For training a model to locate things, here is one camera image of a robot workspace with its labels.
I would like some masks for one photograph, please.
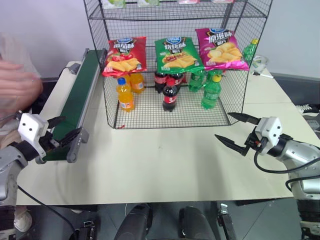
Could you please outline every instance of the wire shelf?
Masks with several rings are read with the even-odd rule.
[[[233,4],[201,0],[197,4],[160,1],[159,6],[138,7],[127,0],[125,8],[103,9],[101,0],[84,0],[90,32],[97,53],[108,51],[108,40],[146,36],[147,72],[143,73],[146,89],[135,94],[135,109],[124,112],[118,104],[117,81],[104,78],[104,98],[108,124],[115,129],[180,128],[227,126],[236,120],[226,113],[242,112],[248,72],[228,70],[221,80],[221,94],[213,109],[201,107],[203,89],[189,92],[182,86],[173,112],[162,108],[163,95],[154,90],[156,71],[155,41],[167,37],[191,37],[196,48],[195,29],[226,28],[235,32],[238,47],[243,49],[253,38],[261,38],[272,0],[236,0]],[[103,70],[104,60],[100,61]]]

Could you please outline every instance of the table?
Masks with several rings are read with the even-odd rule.
[[[60,114],[75,76],[65,69],[41,116]],[[274,79],[250,75],[243,112],[256,117],[277,116],[283,132],[320,146],[320,140]],[[29,163],[18,177],[26,191],[48,205],[91,205],[140,202],[220,201],[292,197],[287,174],[257,169],[254,151],[246,157],[225,147],[214,134],[243,145],[254,126],[126,129],[107,123],[102,81],[97,83],[84,127],[89,142],[76,163]],[[260,164],[283,170],[271,156]],[[18,192],[18,205],[36,203]]]

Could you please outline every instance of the green conveyor belt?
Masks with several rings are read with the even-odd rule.
[[[81,113],[85,107],[90,87],[94,81],[94,76],[98,67],[98,59],[96,52],[90,50],[78,72],[73,87],[70,91],[65,105],[62,109],[61,116],[66,116],[66,120],[54,128],[53,138],[55,140],[62,139],[68,132],[74,130],[78,126]],[[57,149],[50,152],[43,158],[44,161],[66,160],[70,146]]]

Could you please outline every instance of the pink chip bag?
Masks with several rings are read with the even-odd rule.
[[[196,29],[204,69],[238,69],[249,71],[242,59],[234,32],[223,28]]]

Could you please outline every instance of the green soda bottle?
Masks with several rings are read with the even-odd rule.
[[[197,72],[193,72],[191,74],[190,82],[189,82],[189,91],[190,92],[197,92],[203,84],[205,78],[205,71],[200,70]]]
[[[217,69],[208,72],[207,84],[204,87],[204,94],[201,101],[201,105],[205,109],[213,109],[216,106],[218,97],[221,93],[221,78],[222,70]]]
[[[248,46],[246,46],[243,50],[242,55],[244,57],[244,60],[249,65],[251,64],[251,61],[255,56],[258,42],[259,40],[257,38],[252,39],[251,43]]]

